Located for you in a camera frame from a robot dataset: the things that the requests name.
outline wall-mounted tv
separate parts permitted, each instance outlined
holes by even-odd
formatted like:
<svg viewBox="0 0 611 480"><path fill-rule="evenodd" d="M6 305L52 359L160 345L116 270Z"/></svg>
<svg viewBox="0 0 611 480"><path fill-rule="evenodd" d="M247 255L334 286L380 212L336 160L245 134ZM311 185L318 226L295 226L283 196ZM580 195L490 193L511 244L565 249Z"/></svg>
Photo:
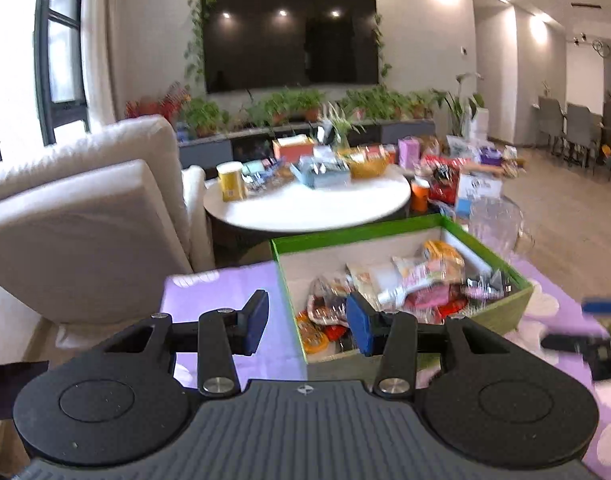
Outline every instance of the wall-mounted tv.
<svg viewBox="0 0 611 480"><path fill-rule="evenodd" d="M206 12L209 93L378 83L376 0L216 0Z"/></svg>

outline green box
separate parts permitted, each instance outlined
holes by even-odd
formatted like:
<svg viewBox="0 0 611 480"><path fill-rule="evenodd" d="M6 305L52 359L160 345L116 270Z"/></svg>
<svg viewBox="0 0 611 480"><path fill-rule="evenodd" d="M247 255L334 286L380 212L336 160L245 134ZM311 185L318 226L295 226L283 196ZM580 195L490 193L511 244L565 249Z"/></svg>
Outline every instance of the green box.
<svg viewBox="0 0 611 480"><path fill-rule="evenodd" d="M382 222L337 231L272 240L274 258L284 285L286 304L294 315L305 308L309 284L320 274L341 270L346 263L383 263L391 256L412 256L430 239L444 239L457 247L466 267L503 269L513 280L515 291L489 305L473 319L504 335L516 329L532 295L532 284L513 267L490 251L461 226L441 215L429 215L393 222ZM294 324L299 344L297 325ZM309 380L362 379L370 384L380 356L366 358L358 350L340 354L307 356L302 347ZM419 369L436 362L436 356L422 356Z"/></svg>

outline round white table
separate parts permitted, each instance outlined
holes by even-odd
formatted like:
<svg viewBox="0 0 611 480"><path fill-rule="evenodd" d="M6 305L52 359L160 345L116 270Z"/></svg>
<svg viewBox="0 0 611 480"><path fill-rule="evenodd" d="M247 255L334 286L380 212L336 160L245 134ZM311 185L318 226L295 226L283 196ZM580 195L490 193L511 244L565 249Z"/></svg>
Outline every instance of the round white table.
<svg viewBox="0 0 611 480"><path fill-rule="evenodd" d="M224 202L218 184L204 206L214 218L239 229L299 234L353 227L387 218L407 206L410 184L393 166L378 178L349 186L310 189L298 180L237 202Z"/></svg>

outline white sofa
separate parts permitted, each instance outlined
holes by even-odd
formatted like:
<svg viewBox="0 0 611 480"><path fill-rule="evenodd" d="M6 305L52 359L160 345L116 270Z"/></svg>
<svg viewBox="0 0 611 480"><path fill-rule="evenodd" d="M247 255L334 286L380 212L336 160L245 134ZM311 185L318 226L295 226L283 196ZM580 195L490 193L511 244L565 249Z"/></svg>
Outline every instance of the white sofa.
<svg viewBox="0 0 611 480"><path fill-rule="evenodd" d="M61 362L156 312L166 276L213 269L204 191L157 116L0 163L0 364Z"/></svg>

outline curtain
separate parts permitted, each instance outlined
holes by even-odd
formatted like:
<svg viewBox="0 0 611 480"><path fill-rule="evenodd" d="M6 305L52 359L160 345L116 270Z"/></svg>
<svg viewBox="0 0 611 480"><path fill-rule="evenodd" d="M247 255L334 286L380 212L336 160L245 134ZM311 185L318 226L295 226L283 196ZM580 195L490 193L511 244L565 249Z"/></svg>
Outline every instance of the curtain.
<svg viewBox="0 0 611 480"><path fill-rule="evenodd" d="M81 55L92 133L116 122L108 51L108 0L81 0Z"/></svg>

